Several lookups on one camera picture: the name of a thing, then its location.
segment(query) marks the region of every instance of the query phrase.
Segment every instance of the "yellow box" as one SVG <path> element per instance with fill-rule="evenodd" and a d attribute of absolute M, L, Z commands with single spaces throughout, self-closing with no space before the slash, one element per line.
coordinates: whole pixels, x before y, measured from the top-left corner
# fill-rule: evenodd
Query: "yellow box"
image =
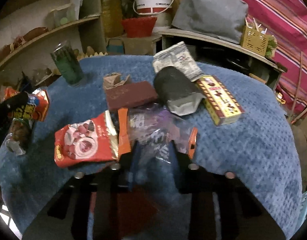
<path fill-rule="evenodd" d="M 217 78 L 206 75 L 199 78 L 196 84 L 206 96 L 203 102 L 215 125 L 236 122 L 245 112 Z"/>

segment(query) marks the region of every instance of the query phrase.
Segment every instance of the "striped pink fabric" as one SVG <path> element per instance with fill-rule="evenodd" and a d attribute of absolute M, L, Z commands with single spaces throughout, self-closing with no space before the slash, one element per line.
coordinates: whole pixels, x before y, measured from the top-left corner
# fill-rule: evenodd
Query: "striped pink fabric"
<path fill-rule="evenodd" d="M 295 113 L 307 106 L 307 7 L 302 0 L 243 0 L 249 5 L 249 17 L 268 28 L 278 48 L 273 60 L 288 68 L 280 79 L 281 91 L 291 108 L 300 72 L 300 53 L 303 51 L 303 73 Z"/>

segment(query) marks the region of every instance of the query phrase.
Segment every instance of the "plastic container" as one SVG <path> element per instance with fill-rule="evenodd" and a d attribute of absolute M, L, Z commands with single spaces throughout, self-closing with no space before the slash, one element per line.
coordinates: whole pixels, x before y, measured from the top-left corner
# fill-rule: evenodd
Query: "plastic container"
<path fill-rule="evenodd" d="M 141 17 L 122 20 L 128 38 L 150 37 L 157 17 Z"/>
<path fill-rule="evenodd" d="M 75 86 L 80 83 L 84 74 L 68 41 L 60 43 L 51 53 L 51 57 L 69 85 Z"/>
<path fill-rule="evenodd" d="M 157 17 L 152 32 L 170 29 L 172 16 L 168 9 L 171 8 L 174 0 L 135 0 L 134 11 L 141 16 Z"/>
<path fill-rule="evenodd" d="M 76 20 L 74 9 L 74 5 L 69 3 L 52 10 L 55 26 L 60 27 L 61 25 L 74 22 Z"/>
<path fill-rule="evenodd" d="M 4 141 L 9 151 L 23 155 L 28 149 L 33 121 L 14 118 Z"/>
<path fill-rule="evenodd" d="M 101 0 L 101 20 L 106 38 L 113 38 L 123 34 L 122 10 L 120 0 Z"/>

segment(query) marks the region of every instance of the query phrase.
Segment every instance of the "bucket handle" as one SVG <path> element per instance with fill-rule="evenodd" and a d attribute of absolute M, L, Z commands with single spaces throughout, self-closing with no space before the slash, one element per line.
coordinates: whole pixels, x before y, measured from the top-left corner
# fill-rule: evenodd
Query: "bucket handle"
<path fill-rule="evenodd" d="M 165 9 L 163 9 L 161 12 L 156 12 L 156 13 L 138 13 L 138 12 L 135 10 L 135 0 L 134 0 L 134 4 L 133 4 L 132 8 L 133 8 L 134 12 L 135 12 L 137 15 L 150 15 L 150 16 L 151 16 L 151 15 L 157 15 L 157 14 L 160 14 L 160 13 L 165 12 L 166 10 L 168 10 L 168 9 L 171 7 L 171 5 L 172 5 L 173 2 L 174 2 L 174 0 L 171 1 L 171 3 L 169 4 L 168 7 L 166 7 Z"/>

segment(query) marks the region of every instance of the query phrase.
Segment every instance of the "glass jar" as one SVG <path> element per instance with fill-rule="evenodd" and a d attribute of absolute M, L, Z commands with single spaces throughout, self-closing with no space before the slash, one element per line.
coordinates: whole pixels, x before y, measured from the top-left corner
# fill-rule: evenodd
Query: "glass jar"
<path fill-rule="evenodd" d="M 66 82 L 75 86 L 83 79 L 84 74 L 68 41 L 60 43 L 51 57 Z"/>

